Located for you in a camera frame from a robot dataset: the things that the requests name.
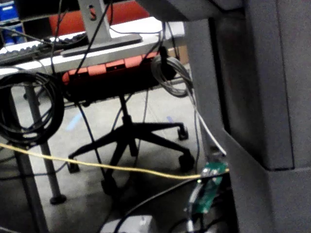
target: cable bundle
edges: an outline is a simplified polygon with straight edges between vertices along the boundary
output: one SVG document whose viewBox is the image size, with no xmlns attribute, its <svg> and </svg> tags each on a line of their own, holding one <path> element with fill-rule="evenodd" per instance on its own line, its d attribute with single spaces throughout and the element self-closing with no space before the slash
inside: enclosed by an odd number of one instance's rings
<svg viewBox="0 0 311 233">
<path fill-rule="evenodd" d="M 166 79 L 162 72 L 162 58 L 161 56 L 156 56 L 151 63 L 151 71 L 154 78 L 159 82 L 159 84 L 171 95 L 179 98 L 186 97 L 188 95 L 188 90 L 192 89 L 192 80 L 185 69 L 185 67 L 174 57 L 166 58 L 167 65 L 171 66 L 184 80 L 186 84 L 186 89 L 178 89 L 173 87 L 173 85 Z"/>
<path fill-rule="evenodd" d="M 11 106 L 13 86 L 41 86 L 46 91 L 51 108 L 30 127 L 22 127 Z M 60 127 L 64 117 L 64 100 L 56 78 L 19 69 L 0 79 L 0 135 L 10 142 L 35 146 L 46 142 Z"/>
</svg>

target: metal pole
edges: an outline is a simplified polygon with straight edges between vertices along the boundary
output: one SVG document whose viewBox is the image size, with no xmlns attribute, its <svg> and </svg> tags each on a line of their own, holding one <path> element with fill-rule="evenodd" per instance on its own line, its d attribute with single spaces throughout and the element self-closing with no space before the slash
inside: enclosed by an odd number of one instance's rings
<svg viewBox="0 0 311 233">
<path fill-rule="evenodd" d="M 16 119 L 18 119 L 12 95 L 10 96 L 9 101 L 11 103 L 10 106 L 11 106 L 12 112 L 16 116 Z M 28 156 L 25 156 L 15 151 L 15 157 L 17 161 L 18 170 L 21 174 L 26 175 L 26 174 L 33 173 L 30 159 Z M 49 230 L 48 230 L 48 226 L 45 220 L 40 196 L 38 193 L 38 189 L 37 189 L 37 185 L 35 183 L 34 177 L 22 178 L 22 183 L 23 183 L 25 194 L 26 194 L 27 202 L 28 202 L 32 217 L 34 219 L 36 232 L 48 233 Z"/>
<path fill-rule="evenodd" d="M 25 87 L 25 91 L 26 91 L 27 100 L 30 106 L 31 115 L 33 117 L 34 122 L 37 122 L 41 119 L 41 114 L 40 114 L 40 110 L 38 107 L 38 99 L 36 97 L 35 90 L 33 87 L 28 86 L 28 87 Z M 48 142 L 41 144 L 40 148 L 41 148 L 41 152 L 44 155 L 51 155 Z M 53 161 L 44 160 L 44 164 L 45 164 L 45 168 L 47 172 L 50 173 L 48 177 L 49 177 L 50 187 L 51 187 L 52 195 L 53 195 L 53 197 L 50 199 L 50 203 L 53 205 L 61 204 L 65 202 L 67 198 L 66 196 L 60 193 Z"/>
</svg>

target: green circuit board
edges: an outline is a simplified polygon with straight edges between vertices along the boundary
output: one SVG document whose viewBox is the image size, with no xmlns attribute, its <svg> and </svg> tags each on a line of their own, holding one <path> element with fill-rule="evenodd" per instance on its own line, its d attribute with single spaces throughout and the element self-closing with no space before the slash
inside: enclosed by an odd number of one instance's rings
<svg viewBox="0 0 311 233">
<path fill-rule="evenodd" d="M 216 175 L 225 172 L 227 165 L 219 162 L 207 163 L 204 169 L 207 169 L 206 173 L 209 175 Z M 222 179 L 222 177 L 217 177 L 208 181 L 195 203 L 196 213 L 206 214 L 209 212 Z"/>
</svg>

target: blue floor marking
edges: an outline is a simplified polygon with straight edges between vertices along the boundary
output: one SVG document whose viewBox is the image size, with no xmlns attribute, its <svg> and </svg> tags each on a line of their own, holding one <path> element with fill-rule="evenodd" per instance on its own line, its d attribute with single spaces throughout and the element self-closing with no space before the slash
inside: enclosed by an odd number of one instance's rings
<svg viewBox="0 0 311 233">
<path fill-rule="evenodd" d="M 81 118 L 82 118 L 81 113 L 78 113 L 77 115 L 75 115 L 74 118 L 71 120 L 71 122 L 66 127 L 66 130 L 67 131 L 73 130 Z"/>
</svg>

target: blue container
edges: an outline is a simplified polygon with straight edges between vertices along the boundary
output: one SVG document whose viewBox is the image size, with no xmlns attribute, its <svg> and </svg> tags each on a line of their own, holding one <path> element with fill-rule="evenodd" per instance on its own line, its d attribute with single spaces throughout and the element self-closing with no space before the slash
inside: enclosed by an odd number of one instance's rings
<svg viewBox="0 0 311 233">
<path fill-rule="evenodd" d="M 7 27 L 9 29 L 13 29 L 13 30 L 16 30 L 18 32 L 23 32 L 23 27 L 22 27 L 22 24 L 17 24 L 17 25 L 12 25 L 12 26 L 9 26 Z M 20 44 L 20 43 L 25 43 L 26 42 L 26 38 L 23 37 L 23 36 L 20 36 L 12 31 L 8 31 L 8 30 L 3 30 L 2 31 L 2 37 L 3 37 L 3 40 L 4 40 L 4 44 L 6 46 L 9 46 L 9 45 L 16 45 L 16 44 Z"/>
<path fill-rule="evenodd" d="M 0 4 L 0 24 L 18 21 L 18 13 L 14 1 Z"/>
</svg>

